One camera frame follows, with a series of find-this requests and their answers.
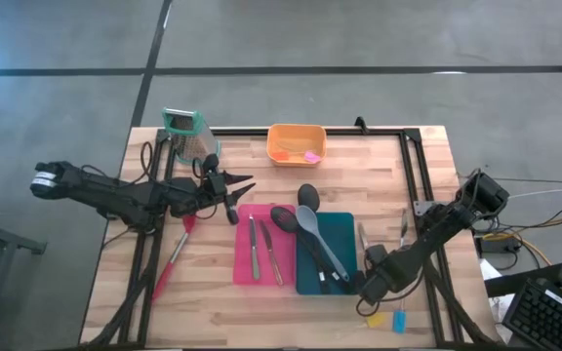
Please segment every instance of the teal cutting board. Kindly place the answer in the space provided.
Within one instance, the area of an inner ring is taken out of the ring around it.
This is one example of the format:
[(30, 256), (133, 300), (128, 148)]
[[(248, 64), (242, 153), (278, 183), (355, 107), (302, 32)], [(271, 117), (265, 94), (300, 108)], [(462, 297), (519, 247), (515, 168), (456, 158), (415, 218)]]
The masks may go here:
[[(355, 248), (355, 222), (350, 213), (317, 213), (318, 229), (322, 239), (331, 251), (340, 260), (350, 277), (357, 272), (357, 251)], [(314, 243), (315, 237), (308, 234), (307, 241)], [(331, 263), (331, 260), (320, 250), (322, 257)], [(334, 282), (331, 276), (327, 277), (329, 294), (346, 294)], [(297, 241), (297, 292), (299, 294), (321, 294), (318, 282), (316, 265), (309, 251)]]

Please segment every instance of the butter knife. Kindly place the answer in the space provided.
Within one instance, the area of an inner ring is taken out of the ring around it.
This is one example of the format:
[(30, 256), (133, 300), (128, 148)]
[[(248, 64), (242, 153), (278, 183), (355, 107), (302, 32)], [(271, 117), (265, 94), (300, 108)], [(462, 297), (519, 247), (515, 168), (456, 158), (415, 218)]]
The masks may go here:
[(283, 285), (283, 278), (281, 277), (281, 272), (279, 271), (279, 265), (277, 264), (277, 259), (274, 256), (274, 251), (272, 250), (272, 238), (270, 238), (270, 232), (266, 228), (263, 220), (260, 219), (261, 233), (263, 234), (263, 239), (265, 240), (265, 246), (268, 248), (268, 255), (270, 256), (270, 263), (272, 264), (272, 270), (274, 271), (274, 276), (277, 279), (278, 285)]
[(249, 221), (251, 223), (251, 261), (253, 262), (253, 278), (259, 280), (260, 265), (258, 264), (257, 227), (255, 226), (255, 219), (252, 214), (249, 214)]

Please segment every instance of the pink cutting board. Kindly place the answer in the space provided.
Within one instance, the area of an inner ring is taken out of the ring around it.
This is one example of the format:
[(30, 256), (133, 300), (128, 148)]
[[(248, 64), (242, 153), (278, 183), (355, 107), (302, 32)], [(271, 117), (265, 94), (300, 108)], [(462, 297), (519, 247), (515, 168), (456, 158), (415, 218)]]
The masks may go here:
[[(274, 224), (270, 218), (270, 209), (280, 206), (294, 213), (292, 205), (258, 205), (245, 204), (238, 208), (240, 221), (235, 232), (235, 260), (233, 262), (233, 284), (236, 285), (277, 285), (272, 270), (270, 255), (261, 233), (260, 219), (263, 220), (270, 239), (272, 249), (279, 265), (284, 286), (294, 286), (296, 281), (296, 245), (295, 234), (286, 233)], [(253, 215), (257, 228), (257, 254), (260, 267), (260, 279), (253, 278), (253, 262), (251, 260), (251, 224), (249, 215)]]

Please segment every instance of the green grater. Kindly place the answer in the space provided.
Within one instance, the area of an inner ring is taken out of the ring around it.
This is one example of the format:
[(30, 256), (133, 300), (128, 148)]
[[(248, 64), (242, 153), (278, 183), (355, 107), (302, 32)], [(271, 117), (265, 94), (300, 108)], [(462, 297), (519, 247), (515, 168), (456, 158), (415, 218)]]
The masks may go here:
[(221, 156), (221, 142), (214, 138), (199, 112), (164, 108), (162, 116), (181, 163), (191, 165), (196, 158), (204, 161), (209, 154)]

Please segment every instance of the knife handle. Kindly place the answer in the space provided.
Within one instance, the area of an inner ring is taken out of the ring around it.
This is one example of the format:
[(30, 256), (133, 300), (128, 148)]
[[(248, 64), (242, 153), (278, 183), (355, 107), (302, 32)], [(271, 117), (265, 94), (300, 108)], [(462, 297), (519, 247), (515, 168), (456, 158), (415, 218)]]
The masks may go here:
[(251, 247), (251, 259), (253, 260), (253, 278), (260, 279), (260, 266), (258, 265), (258, 251), (256, 247)]
[(274, 256), (274, 253), (272, 251), (270, 251), (270, 261), (272, 262), (272, 270), (274, 271), (274, 276), (277, 278), (277, 284), (283, 285), (283, 278), (281, 278), (281, 272), (279, 271), (277, 258)]

